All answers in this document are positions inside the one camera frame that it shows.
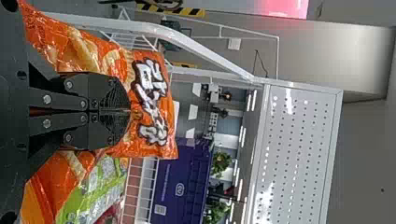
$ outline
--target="metal frame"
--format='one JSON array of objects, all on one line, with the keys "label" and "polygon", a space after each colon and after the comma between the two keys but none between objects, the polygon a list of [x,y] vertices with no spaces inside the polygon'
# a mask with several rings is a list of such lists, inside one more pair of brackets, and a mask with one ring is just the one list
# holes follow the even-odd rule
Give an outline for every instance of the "metal frame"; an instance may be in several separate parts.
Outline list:
[{"label": "metal frame", "polygon": [[[196,19],[190,19],[186,17],[181,17],[181,16],[176,16],[176,15],[168,15],[168,14],[163,14],[160,12],[151,12],[151,11],[144,11],[140,10],[138,8],[133,8],[133,7],[124,7],[124,6],[118,6],[121,8],[121,14],[128,14],[126,10],[134,10],[138,12],[143,12],[143,13],[148,13],[148,14],[155,14],[155,15],[160,15],[164,16],[165,18],[171,17],[171,18],[177,18],[179,20],[183,21],[193,21],[205,25],[210,25],[210,26],[216,26],[219,28],[219,35],[217,36],[202,36],[202,35],[193,35],[191,36],[192,39],[231,39],[231,38],[240,38],[240,39],[245,39],[245,40],[267,40],[267,39],[273,39],[276,42],[276,79],[278,79],[278,71],[279,71],[279,47],[280,47],[280,37],[278,35],[268,35],[260,32],[255,32],[255,31],[250,31],[247,29],[241,29],[237,27],[232,27],[232,26],[227,26],[223,24],[217,24],[214,22],[209,22],[209,21],[200,21]],[[259,35],[262,37],[238,37],[238,36],[224,36],[222,35],[223,29],[229,29],[229,30],[234,30],[242,33],[248,33],[250,35]]]}]

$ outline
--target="wall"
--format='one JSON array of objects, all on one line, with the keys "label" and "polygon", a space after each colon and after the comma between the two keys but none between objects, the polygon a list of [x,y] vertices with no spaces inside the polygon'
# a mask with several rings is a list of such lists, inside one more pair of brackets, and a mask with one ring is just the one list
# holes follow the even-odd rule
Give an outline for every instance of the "wall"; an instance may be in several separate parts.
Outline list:
[{"label": "wall", "polygon": [[[136,13],[136,18],[139,21],[160,20],[159,17],[142,16],[139,13]],[[351,98],[350,101],[383,98],[386,95],[395,35],[391,29],[217,12],[208,12],[205,20],[279,35],[280,79],[343,89],[352,93],[346,94],[347,99]],[[218,34],[216,27],[186,21],[181,25],[192,28],[192,35]],[[223,35],[246,36],[227,30],[224,30]],[[244,40],[239,51],[227,49],[227,39],[196,40],[249,72],[253,69],[257,49],[269,71],[269,77],[275,77],[274,40]],[[171,61],[195,63],[200,68],[218,69],[186,51],[167,52],[166,57]],[[263,74],[257,61],[255,75]]]},{"label": "wall", "polygon": [[396,24],[395,8],[393,0],[324,0],[320,20],[393,26]]},{"label": "wall", "polygon": [[277,15],[293,18],[306,16],[309,0],[185,0],[185,7],[255,15]]},{"label": "wall", "polygon": [[328,223],[392,223],[395,114],[396,67],[391,71],[387,101],[344,105]]}]

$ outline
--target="chip bag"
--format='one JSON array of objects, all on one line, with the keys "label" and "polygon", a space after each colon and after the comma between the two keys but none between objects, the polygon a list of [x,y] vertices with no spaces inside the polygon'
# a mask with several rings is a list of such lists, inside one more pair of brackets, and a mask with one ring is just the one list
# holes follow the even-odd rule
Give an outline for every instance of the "chip bag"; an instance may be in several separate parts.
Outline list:
[{"label": "chip bag", "polygon": [[120,201],[128,164],[124,158],[98,160],[91,152],[55,153],[26,184],[21,223],[93,224]]},{"label": "chip bag", "polygon": [[20,1],[26,37],[57,72],[117,77],[132,102],[127,134],[107,149],[113,157],[177,158],[169,76],[158,52],[127,50],[56,21]]}]

